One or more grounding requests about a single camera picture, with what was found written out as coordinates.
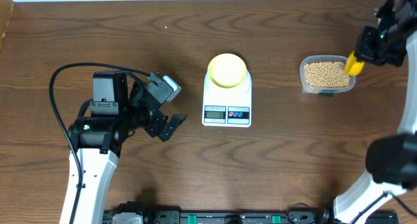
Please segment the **yellow plastic scoop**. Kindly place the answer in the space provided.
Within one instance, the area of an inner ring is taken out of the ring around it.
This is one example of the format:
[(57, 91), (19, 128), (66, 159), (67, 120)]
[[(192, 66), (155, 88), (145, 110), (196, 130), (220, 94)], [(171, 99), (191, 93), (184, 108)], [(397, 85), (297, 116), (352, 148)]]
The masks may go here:
[(345, 64), (345, 73), (348, 76), (357, 76), (362, 71), (364, 65), (365, 62), (359, 61), (354, 56), (354, 51), (352, 51)]

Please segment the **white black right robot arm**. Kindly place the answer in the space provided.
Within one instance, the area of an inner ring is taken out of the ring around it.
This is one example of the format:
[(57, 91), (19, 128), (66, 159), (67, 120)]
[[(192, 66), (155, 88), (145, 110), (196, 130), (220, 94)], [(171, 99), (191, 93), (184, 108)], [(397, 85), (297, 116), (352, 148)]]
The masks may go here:
[(384, 203), (416, 188), (416, 0), (386, 0), (375, 17), (378, 26), (364, 27), (345, 72), (356, 76), (366, 63), (399, 67), (407, 60), (405, 106), (397, 133), (370, 144), (366, 170), (333, 200), (325, 223), (365, 223)]

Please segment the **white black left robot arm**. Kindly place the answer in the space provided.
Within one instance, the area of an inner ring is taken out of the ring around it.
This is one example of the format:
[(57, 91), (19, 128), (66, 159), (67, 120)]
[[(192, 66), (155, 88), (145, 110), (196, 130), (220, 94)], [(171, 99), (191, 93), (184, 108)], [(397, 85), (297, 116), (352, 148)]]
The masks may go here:
[(68, 130), (73, 151), (61, 223), (100, 223), (122, 144), (140, 128), (167, 141), (186, 120), (160, 111), (181, 87), (154, 72), (147, 79), (127, 71), (94, 73), (93, 99), (83, 103)]

